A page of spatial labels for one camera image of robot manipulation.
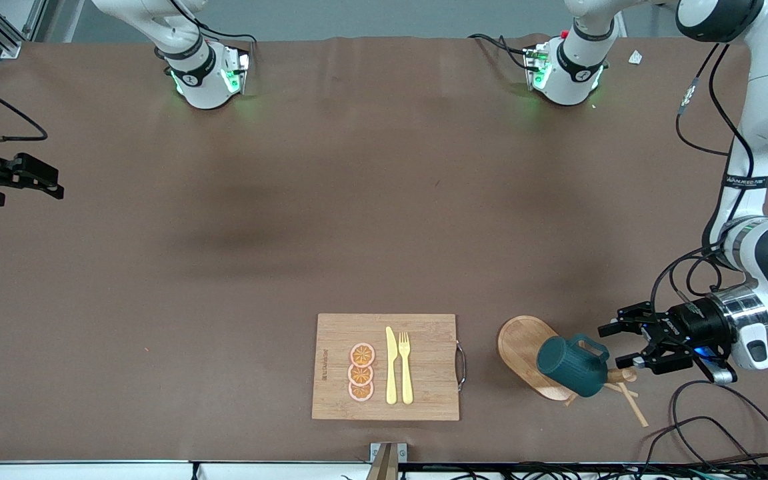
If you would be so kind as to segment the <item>grey metal bracket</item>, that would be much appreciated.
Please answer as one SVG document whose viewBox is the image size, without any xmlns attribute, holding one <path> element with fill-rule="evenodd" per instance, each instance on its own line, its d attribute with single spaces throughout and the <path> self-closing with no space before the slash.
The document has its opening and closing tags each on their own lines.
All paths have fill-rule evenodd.
<svg viewBox="0 0 768 480">
<path fill-rule="evenodd" d="M 407 443 L 372 443 L 366 480 L 403 480 L 401 466 L 407 462 L 407 453 Z"/>
</svg>

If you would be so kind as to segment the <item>yellow plastic fork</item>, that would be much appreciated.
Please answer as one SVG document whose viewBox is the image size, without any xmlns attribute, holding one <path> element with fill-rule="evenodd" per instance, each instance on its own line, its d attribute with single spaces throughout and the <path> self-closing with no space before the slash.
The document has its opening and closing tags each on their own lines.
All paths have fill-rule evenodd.
<svg viewBox="0 0 768 480">
<path fill-rule="evenodd" d="M 409 355 L 411 354 L 411 344 L 409 343 L 408 332 L 399 332 L 397 338 L 397 350 L 402 362 L 402 399 L 403 404 L 410 405 L 414 402 L 413 383 L 411 378 L 411 369 L 409 368 Z"/>
</svg>

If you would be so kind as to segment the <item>yellow plastic knife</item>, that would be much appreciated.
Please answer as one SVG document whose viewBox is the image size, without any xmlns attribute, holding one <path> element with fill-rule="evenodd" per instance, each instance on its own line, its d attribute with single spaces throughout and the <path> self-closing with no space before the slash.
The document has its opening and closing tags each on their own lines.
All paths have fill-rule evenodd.
<svg viewBox="0 0 768 480">
<path fill-rule="evenodd" d="M 390 326 L 386 327 L 387 340 L 387 383 L 386 383 L 386 402 L 388 405 L 397 403 L 397 382 L 395 374 L 395 361 L 399 352 L 397 352 L 397 340 Z"/>
</svg>

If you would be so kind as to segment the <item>wooden mug rack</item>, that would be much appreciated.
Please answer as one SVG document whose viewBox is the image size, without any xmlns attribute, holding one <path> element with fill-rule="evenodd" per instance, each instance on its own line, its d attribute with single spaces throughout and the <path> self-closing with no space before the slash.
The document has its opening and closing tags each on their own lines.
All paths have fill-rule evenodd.
<svg viewBox="0 0 768 480">
<path fill-rule="evenodd" d="M 543 343 L 557 334 L 543 320 L 522 315 L 508 320 L 500 328 L 497 337 L 497 350 L 504 364 L 521 380 L 536 390 L 543 397 L 552 401 L 563 401 L 569 406 L 578 395 L 572 390 L 559 385 L 552 379 L 543 376 L 537 368 L 537 353 Z M 634 368 L 609 369 L 604 389 L 615 390 L 624 395 L 643 427 L 649 423 L 637 406 L 638 394 L 628 389 L 627 384 L 637 379 Z"/>
</svg>

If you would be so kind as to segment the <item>aluminium frame profile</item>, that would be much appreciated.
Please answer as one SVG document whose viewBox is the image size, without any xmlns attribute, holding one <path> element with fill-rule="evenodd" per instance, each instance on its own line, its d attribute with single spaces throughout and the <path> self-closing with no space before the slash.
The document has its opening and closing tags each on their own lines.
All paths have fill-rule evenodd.
<svg viewBox="0 0 768 480">
<path fill-rule="evenodd" d="M 49 1 L 0 0 L 0 58 L 18 58 L 22 43 L 39 38 Z"/>
</svg>

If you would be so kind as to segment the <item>brown table mat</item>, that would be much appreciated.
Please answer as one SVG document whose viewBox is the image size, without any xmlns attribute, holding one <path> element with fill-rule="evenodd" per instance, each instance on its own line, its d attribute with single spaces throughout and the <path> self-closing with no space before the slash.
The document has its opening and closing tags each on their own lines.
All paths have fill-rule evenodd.
<svg viewBox="0 0 768 480">
<path fill-rule="evenodd" d="M 640 65 L 628 63 L 639 51 Z M 0 96 L 49 132 L 56 201 L 0 207 L 0 461 L 637 461 L 697 369 L 564 407 L 506 320 L 595 334 L 700 246 L 723 160 L 677 106 L 707 45 L 621 39 L 588 104 L 469 39 L 262 42 L 250 95 L 192 109 L 146 43 L 30 45 Z M 320 313 L 450 313 L 458 421 L 312 419 Z"/>
</svg>

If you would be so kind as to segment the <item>teal ribbed mug yellow inside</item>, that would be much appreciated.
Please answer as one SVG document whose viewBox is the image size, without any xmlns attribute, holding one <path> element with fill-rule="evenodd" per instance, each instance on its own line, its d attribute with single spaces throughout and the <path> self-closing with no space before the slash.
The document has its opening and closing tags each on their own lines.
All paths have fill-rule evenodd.
<svg viewBox="0 0 768 480">
<path fill-rule="evenodd" d="M 536 364 L 549 379 L 578 396 L 591 397 L 609 379 L 608 359 L 606 346 L 579 333 L 570 338 L 554 335 L 547 339 L 537 353 Z"/>
</svg>

